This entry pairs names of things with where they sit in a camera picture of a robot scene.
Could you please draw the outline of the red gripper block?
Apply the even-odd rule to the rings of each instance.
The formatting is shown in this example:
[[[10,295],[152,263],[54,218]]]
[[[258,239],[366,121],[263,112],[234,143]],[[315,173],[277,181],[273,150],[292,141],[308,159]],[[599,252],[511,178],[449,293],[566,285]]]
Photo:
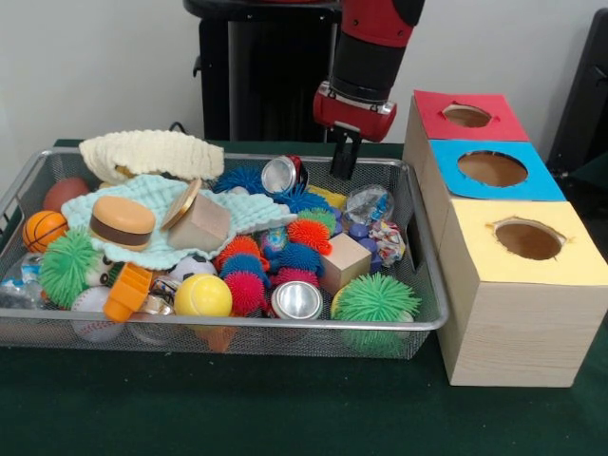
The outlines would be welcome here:
[[[349,180],[357,162],[362,139],[379,143],[383,141],[397,114],[397,104],[357,102],[339,95],[328,81],[323,81],[313,97],[314,120],[333,128],[336,137],[331,174]],[[349,150],[345,149],[351,140]]]

